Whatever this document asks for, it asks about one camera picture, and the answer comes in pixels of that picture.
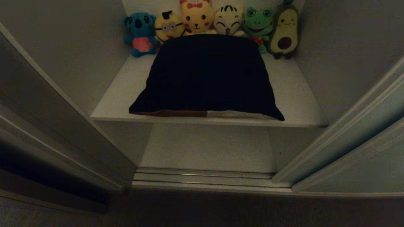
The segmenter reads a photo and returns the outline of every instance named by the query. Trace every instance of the red bow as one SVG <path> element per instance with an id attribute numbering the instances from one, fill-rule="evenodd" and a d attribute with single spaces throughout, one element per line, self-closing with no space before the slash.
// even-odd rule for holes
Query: red bow
<path id="1" fill-rule="evenodd" d="M 198 3 L 198 4 L 191 4 L 191 3 L 188 3 L 188 5 L 187 5 L 188 8 L 193 8 L 193 7 L 202 8 L 202 6 L 203 6 L 202 3 Z"/>

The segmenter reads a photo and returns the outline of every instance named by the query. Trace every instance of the white shelf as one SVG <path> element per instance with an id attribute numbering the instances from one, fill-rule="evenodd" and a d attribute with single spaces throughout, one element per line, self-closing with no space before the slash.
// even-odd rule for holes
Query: white shelf
<path id="1" fill-rule="evenodd" d="M 141 168 L 276 172 L 265 127 L 153 124 Z"/>
<path id="2" fill-rule="evenodd" d="M 328 121 L 294 59 L 275 60 L 262 55 L 285 121 L 259 119 L 153 117 L 129 114 L 130 105 L 146 87 L 155 55 L 130 56 L 93 111 L 91 118 L 105 121 L 222 124 L 274 127 L 325 127 Z"/>

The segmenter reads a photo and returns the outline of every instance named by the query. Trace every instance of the green frog plush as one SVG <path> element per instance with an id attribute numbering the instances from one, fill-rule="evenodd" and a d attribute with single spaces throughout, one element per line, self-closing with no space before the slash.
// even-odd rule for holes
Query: green frog plush
<path id="1" fill-rule="evenodd" d="M 264 41 L 269 41 L 269 34 L 274 29 L 274 14 L 271 9 L 257 10 L 253 7 L 247 9 L 243 27 L 246 31 L 245 38 L 253 40 L 259 45 L 259 52 L 264 54 L 267 47 Z"/>

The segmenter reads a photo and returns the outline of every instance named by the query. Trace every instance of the white tiger plush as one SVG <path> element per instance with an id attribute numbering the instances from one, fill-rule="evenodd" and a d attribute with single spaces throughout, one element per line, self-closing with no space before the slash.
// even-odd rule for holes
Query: white tiger plush
<path id="1" fill-rule="evenodd" d="M 217 10 L 213 23 L 217 33 L 220 35 L 243 36 L 244 32 L 238 30 L 243 20 L 243 10 L 244 7 L 241 5 L 227 5 Z"/>

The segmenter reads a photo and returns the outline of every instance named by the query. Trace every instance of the floor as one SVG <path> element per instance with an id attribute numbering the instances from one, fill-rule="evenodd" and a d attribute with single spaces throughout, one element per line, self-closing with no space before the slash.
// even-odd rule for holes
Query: floor
<path id="1" fill-rule="evenodd" d="M 133 191 L 111 198 L 106 214 L 0 207 L 1 227 L 404 226 L 404 199 L 281 198 Z"/>

